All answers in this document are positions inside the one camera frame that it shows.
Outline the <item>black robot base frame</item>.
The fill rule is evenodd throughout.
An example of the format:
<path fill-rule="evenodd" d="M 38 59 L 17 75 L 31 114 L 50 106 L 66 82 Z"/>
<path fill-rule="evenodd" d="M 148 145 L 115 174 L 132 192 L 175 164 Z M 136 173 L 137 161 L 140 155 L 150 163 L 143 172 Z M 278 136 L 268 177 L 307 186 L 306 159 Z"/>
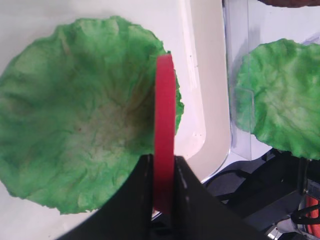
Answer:
<path fill-rule="evenodd" d="M 236 161 L 205 184 L 248 225 L 279 240 L 320 238 L 320 162 L 271 149 Z"/>

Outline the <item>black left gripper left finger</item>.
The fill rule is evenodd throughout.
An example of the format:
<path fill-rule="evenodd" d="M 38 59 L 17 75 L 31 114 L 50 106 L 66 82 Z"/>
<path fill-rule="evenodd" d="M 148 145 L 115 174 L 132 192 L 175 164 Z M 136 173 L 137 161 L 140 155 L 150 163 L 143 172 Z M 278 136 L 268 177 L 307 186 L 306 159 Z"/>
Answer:
<path fill-rule="evenodd" d="M 120 189 L 60 240 L 148 240 L 153 208 L 153 156 L 142 155 Z"/>

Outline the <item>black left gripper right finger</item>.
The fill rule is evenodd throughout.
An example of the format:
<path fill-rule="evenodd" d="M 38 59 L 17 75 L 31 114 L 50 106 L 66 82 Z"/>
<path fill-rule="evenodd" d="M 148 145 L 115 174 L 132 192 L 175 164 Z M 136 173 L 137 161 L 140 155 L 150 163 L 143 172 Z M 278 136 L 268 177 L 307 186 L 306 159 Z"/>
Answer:
<path fill-rule="evenodd" d="M 174 157 L 171 208 L 174 240 L 267 240 L 212 196 L 185 159 Z"/>

